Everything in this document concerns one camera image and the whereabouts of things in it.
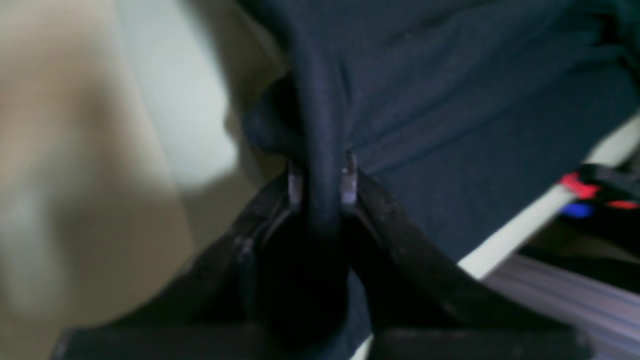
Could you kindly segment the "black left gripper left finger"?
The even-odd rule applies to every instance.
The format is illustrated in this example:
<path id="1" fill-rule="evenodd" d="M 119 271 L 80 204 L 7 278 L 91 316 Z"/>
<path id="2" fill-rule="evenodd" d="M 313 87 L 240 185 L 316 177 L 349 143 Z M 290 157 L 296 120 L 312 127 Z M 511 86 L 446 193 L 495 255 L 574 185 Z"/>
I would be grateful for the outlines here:
<path id="1" fill-rule="evenodd" d="M 241 210 L 221 237 L 162 291 L 115 321 L 117 328 L 169 328 L 253 322 L 258 256 L 268 233 L 299 214 L 304 176 L 290 167 Z"/>

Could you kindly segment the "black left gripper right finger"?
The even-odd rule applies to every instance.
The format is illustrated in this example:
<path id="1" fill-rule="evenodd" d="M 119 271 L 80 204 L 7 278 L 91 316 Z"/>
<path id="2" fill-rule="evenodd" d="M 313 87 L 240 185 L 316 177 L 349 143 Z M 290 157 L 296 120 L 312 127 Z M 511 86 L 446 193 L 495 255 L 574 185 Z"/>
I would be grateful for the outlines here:
<path id="1" fill-rule="evenodd" d="M 342 244 L 376 331 L 562 331 L 565 324 L 510 301 L 440 251 L 352 152 L 342 170 Z"/>

